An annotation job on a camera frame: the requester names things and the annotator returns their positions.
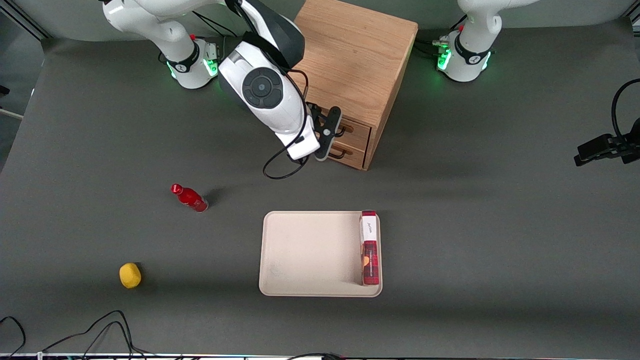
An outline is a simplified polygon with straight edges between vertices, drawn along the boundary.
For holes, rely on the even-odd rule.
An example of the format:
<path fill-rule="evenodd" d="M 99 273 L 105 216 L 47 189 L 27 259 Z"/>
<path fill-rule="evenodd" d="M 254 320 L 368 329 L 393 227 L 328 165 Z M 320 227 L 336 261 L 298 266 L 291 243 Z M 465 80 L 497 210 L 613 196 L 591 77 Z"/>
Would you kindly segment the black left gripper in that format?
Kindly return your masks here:
<path fill-rule="evenodd" d="M 619 150 L 618 138 L 610 133 L 602 134 L 578 146 L 578 155 L 573 160 L 577 167 L 606 158 L 619 158 L 623 164 L 640 159 L 640 118 L 636 119 L 629 133 L 619 135 L 624 150 Z"/>

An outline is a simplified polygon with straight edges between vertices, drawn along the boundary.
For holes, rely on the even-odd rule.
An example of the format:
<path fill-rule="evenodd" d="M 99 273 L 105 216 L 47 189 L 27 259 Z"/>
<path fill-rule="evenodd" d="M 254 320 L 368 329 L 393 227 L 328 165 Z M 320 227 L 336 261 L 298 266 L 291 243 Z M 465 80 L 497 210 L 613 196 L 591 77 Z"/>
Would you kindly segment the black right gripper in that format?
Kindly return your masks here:
<path fill-rule="evenodd" d="M 308 108 L 308 114 L 311 116 L 312 126 L 314 132 L 324 132 L 327 125 L 327 116 L 323 113 L 323 110 L 312 102 L 306 102 Z M 348 132 L 348 126 L 340 125 L 337 128 L 337 137 L 341 138 Z"/>

